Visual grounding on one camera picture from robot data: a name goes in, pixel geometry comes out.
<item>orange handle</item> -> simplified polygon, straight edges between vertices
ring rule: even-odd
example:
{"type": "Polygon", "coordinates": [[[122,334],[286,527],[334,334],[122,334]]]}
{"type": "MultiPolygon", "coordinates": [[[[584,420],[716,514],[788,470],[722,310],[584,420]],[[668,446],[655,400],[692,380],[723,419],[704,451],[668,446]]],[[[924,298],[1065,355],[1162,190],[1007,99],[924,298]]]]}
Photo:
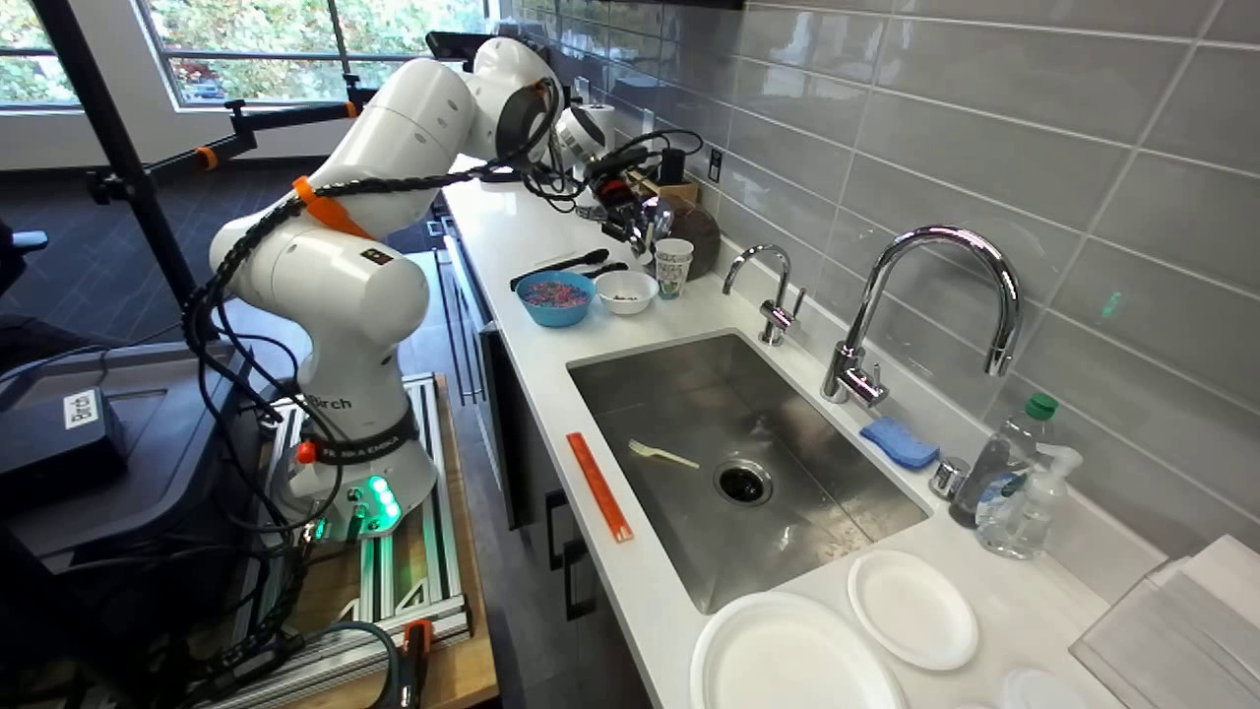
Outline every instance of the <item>orange handle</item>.
{"type": "Polygon", "coordinates": [[[599,505],[599,514],[603,514],[607,530],[616,530],[618,542],[634,538],[630,525],[621,514],[621,505],[607,489],[603,470],[595,464],[595,455],[587,447],[587,437],[584,432],[569,432],[569,447],[576,451],[576,461],[578,461],[578,470],[587,478],[587,489],[592,489],[592,496],[599,505]]]}

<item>faucet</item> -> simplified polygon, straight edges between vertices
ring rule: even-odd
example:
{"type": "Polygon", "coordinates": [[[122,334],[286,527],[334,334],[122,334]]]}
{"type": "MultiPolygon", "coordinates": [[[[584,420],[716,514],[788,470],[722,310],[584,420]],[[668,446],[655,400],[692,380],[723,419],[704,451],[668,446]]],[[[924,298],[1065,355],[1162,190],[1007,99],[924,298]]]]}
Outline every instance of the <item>faucet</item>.
{"type": "Polygon", "coordinates": [[[983,375],[998,378],[1004,375],[1012,352],[1017,352],[1017,337],[1021,337],[1021,308],[1025,308],[1025,295],[1021,295],[1021,281],[1012,273],[1012,264],[979,235],[979,231],[968,231],[968,228],[952,228],[952,225],[920,225],[915,231],[903,231],[884,256],[880,264],[870,266],[870,281],[866,281],[866,295],[864,295],[864,308],[848,331],[848,337],[835,346],[831,355],[831,365],[827,365],[827,378],[822,378],[822,399],[835,399],[838,384],[859,399],[864,407],[880,407],[890,390],[880,380],[880,375],[870,375],[864,365],[864,334],[873,317],[873,308],[880,308],[880,295],[894,273],[894,264],[915,252],[918,244],[924,241],[945,241],[945,244],[961,244],[968,252],[979,252],[990,261],[990,273],[998,281],[998,331],[992,331],[992,342],[990,342],[990,355],[983,355],[983,375]]]}
{"type": "Polygon", "coordinates": [[[744,249],[744,252],[734,261],[734,266],[723,273],[722,292],[734,295],[734,283],[735,283],[740,266],[744,266],[754,256],[759,256],[759,252],[779,256],[779,287],[775,287],[775,298],[765,298],[765,302],[759,302],[759,310],[765,310],[759,342],[779,342],[782,331],[797,323],[797,315],[798,315],[798,308],[802,308],[802,295],[806,295],[806,292],[798,287],[793,310],[782,308],[788,283],[793,283],[793,256],[788,256],[779,244],[754,244],[754,249],[744,249]]]}

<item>backsplash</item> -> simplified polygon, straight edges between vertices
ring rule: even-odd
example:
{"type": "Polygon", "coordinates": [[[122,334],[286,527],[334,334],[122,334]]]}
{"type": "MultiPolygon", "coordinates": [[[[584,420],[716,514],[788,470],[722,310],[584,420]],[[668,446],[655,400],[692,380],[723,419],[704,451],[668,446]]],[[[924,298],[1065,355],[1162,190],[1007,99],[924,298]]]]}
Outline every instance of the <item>backsplash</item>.
{"type": "Polygon", "coordinates": [[[842,317],[894,231],[983,231],[1027,292],[1007,378],[956,252],[905,256],[870,334],[983,420],[1058,395],[1071,484],[1162,551],[1260,547],[1260,4],[815,4],[506,13],[630,123],[722,147],[704,204],[842,317]]]}

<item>blue sponge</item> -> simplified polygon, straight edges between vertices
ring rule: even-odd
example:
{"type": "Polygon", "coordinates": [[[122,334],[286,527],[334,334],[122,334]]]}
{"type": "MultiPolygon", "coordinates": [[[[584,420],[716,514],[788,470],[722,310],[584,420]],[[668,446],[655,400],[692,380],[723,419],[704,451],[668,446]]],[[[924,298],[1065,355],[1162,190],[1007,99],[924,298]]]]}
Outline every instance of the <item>blue sponge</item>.
{"type": "Polygon", "coordinates": [[[864,437],[873,440],[894,464],[911,472],[920,472],[943,455],[943,447],[924,446],[911,424],[894,419],[870,420],[864,437]]]}

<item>stainless steel sink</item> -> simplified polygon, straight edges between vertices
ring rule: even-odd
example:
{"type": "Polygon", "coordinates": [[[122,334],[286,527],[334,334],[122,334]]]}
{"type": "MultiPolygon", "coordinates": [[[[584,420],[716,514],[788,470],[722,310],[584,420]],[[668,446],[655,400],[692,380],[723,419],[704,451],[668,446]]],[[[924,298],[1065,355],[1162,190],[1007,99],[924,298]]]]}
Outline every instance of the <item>stainless steel sink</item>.
{"type": "Polygon", "coordinates": [[[924,520],[740,334],[572,378],[704,614],[924,520]]]}

